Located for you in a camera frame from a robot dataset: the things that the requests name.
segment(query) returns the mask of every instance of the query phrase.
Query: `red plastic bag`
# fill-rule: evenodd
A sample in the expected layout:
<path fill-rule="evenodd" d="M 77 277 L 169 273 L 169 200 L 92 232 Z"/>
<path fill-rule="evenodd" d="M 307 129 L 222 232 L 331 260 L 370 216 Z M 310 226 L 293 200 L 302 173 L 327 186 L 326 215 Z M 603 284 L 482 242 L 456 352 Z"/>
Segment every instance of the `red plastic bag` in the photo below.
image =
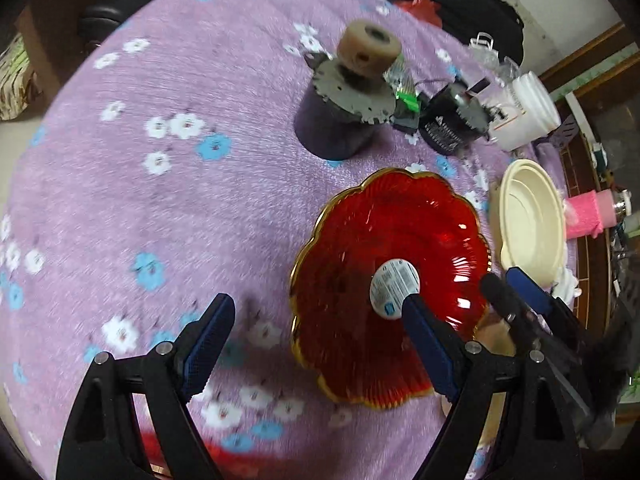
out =
<path fill-rule="evenodd" d="M 396 6 L 402 10 L 406 10 L 409 14 L 418 18 L 422 22 L 431 23 L 438 28 L 442 28 L 442 20 L 440 16 L 436 14 L 436 11 L 440 9 L 440 4 L 432 2 L 431 0 L 413 0 L 412 2 L 399 1 L 396 2 Z"/>

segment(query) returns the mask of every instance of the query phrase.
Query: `floral tablecloth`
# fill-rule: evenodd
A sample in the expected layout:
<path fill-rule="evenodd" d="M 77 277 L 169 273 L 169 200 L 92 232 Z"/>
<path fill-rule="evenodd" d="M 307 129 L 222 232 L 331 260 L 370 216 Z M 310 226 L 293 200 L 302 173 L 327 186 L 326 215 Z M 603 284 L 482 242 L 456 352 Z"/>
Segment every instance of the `floral tablecloth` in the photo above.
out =
<path fill-rule="evenodd" d="M 439 401 L 332 404 L 289 349 L 289 273 L 321 207 L 387 166 L 446 177 L 490 240 L 489 185 L 517 154 L 480 140 L 447 159 L 390 127 L 345 162 L 305 151 L 292 129 L 310 78 L 301 52 L 333 50 L 355 18 L 395 32 L 417 80 L 490 76 L 385 0 L 155 0 L 60 92 L 0 225 L 0 378 L 45 478 L 95 354 L 175 338 L 217 292 L 234 298 L 236 326 L 190 409 L 225 475 L 413 477 L 444 421 Z M 558 156 L 547 146 L 543 158 L 564 189 Z"/>

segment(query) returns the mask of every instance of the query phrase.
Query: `cream plastic bowl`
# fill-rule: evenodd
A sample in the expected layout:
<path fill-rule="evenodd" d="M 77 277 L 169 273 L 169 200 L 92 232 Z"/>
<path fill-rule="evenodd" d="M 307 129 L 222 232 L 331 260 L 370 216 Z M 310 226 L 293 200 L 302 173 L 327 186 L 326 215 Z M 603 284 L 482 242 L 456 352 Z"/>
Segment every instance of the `cream plastic bowl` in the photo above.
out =
<path fill-rule="evenodd" d="M 562 201 L 543 168 L 516 160 L 504 173 L 498 203 L 500 263 L 520 267 L 539 286 L 551 286 L 564 263 Z"/>

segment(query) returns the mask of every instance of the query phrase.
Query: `gold rim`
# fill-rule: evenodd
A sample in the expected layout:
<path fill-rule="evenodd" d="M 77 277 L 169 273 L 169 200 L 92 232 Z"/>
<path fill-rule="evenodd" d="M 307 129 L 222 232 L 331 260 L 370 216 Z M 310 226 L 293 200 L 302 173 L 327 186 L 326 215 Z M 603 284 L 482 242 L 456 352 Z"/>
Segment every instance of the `gold rim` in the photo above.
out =
<path fill-rule="evenodd" d="M 467 200 L 463 196 L 458 195 L 455 191 L 453 191 L 453 188 L 451 187 L 451 184 L 447 180 L 442 178 L 439 174 L 433 173 L 432 171 L 421 171 L 419 173 L 411 173 L 411 172 L 409 172 L 407 170 L 402 170 L 400 168 L 383 168 L 382 170 L 378 170 L 375 173 L 370 174 L 359 186 L 349 187 L 349 188 L 341 191 L 336 196 L 334 196 L 331 200 L 329 200 L 329 202 L 322 208 L 322 211 L 320 212 L 320 216 L 318 216 L 318 220 L 316 220 L 316 224 L 314 225 L 314 228 L 312 230 L 311 238 L 309 238 L 308 242 L 300 249 L 300 252 L 298 252 L 298 255 L 296 256 L 296 259 L 295 259 L 295 261 L 293 263 L 293 269 L 291 271 L 291 277 L 290 277 L 290 281 L 289 281 L 289 306 L 290 306 L 290 308 L 291 308 L 291 310 L 293 312 L 293 322 L 292 322 L 292 325 L 291 325 L 291 351 L 292 351 L 296 361 L 298 361 L 298 363 L 303 368 L 308 368 L 308 369 L 314 370 L 315 372 L 318 373 L 318 386 L 324 392 L 324 394 L 327 397 L 329 397 L 329 399 L 331 399 L 333 402 L 336 402 L 336 403 L 338 403 L 338 402 L 348 402 L 348 403 L 351 403 L 351 404 L 364 404 L 365 406 L 368 406 L 370 408 L 374 408 L 374 409 L 377 409 L 377 410 L 388 410 L 388 409 L 400 406 L 400 405 L 404 404 L 405 402 L 407 402 L 410 399 L 415 399 L 416 397 L 424 397 L 424 396 L 430 394 L 433 391 L 433 387 L 429 387 L 428 389 L 426 389 L 424 391 L 421 391 L 421 392 L 415 392 L 415 393 L 409 394 L 404 399 L 399 400 L 398 402 L 395 402 L 393 404 L 380 404 L 380 403 L 371 402 L 369 399 L 367 399 L 367 397 L 345 398 L 345 397 L 340 397 L 340 396 L 335 395 L 331 391 L 329 386 L 327 385 L 326 379 L 324 378 L 324 375 L 322 374 L 322 371 L 319 370 L 318 368 L 316 368 L 315 366 L 313 366 L 305 358 L 305 356 L 302 353 L 302 349 L 300 348 L 300 342 L 299 342 L 298 334 L 297 334 L 298 327 L 300 326 L 301 320 L 300 320 L 300 313 L 298 312 L 298 304 L 297 304 L 297 301 L 296 301 L 296 297 L 295 297 L 295 295 L 293 293 L 293 290 L 294 290 L 294 287 L 296 285 L 296 280 L 298 278 L 298 273 L 300 272 L 300 266 L 301 266 L 302 262 L 304 261 L 307 253 L 318 242 L 318 240 L 320 238 L 320 234 L 322 232 L 322 227 L 324 226 L 324 222 L 326 221 L 327 217 L 329 216 L 329 213 L 343 199 L 345 199 L 349 195 L 363 192 L 366 189 L 366 187 L 369 186 L 373 181 L 375 181 L 375 180 L 379 179 L 380 177 L 382 177 L 382 176 L 384 176 L 386 174 L 389 174 L 389 173 L 404 174 L 405 176 L 411 177 L 414 180 L 418 180 L 418 179 L 421 179 L 421 178 L 436 178 L 439 181 L 441 181 L 444 184 L 446 184 L 447 189 L 449 189 L 449 192 L 451 193 L 451 195 L 455 199 L 461 200 L 463 203 L 465 203 L 465 205 L 473 213 L 474 218 L 476 219 L 476 229 L 478 231 L 478 236 L 480 237 L 480 239 L 482 240 L 482 243 L 486 247 L 487 262 L 488 262 L 486 271 L 490 272 L 491 268 L 492 268 L 491 249 L 489 248 L 489 244 L 487 243 L 486 238 L 482 234 L 481 225 L 480 225 L 480 218 L 478 217 L 478 212 L 476 211 L 476 208 L 473 207 L 473 205 L 471 204 L 471 202 L 469 202 L 469 200 Z M 485 304 L 484 304 L 484 312 L 482 313 L 481 318 L 478 320 L 478 323 L 474 327 L 474 330 L 473 330 L 473 334 L 474 335 L 476 334 L 476 331 L 478 330 L 478 326 L 479 326 L 480 322 L 482 321 L 482 319 L 484 319 L 484 316 L 486 316 L 487 311 L 488 311 L 488 303 L 485 302 Z"/>

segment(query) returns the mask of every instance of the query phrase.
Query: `round sticker label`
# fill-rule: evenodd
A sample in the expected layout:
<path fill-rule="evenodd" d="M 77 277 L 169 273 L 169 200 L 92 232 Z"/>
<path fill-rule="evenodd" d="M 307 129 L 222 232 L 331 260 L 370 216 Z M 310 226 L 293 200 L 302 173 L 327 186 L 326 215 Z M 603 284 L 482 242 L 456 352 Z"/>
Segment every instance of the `round sticker label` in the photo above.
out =
<path fill-rule="evenodd" d="M 382 264 L 369 287 L 373 310 L 385 319 L 402 317 L 402 302 L 410 294 L 420 292 L 418 271 L 408 261 L 396 258 Z"/>

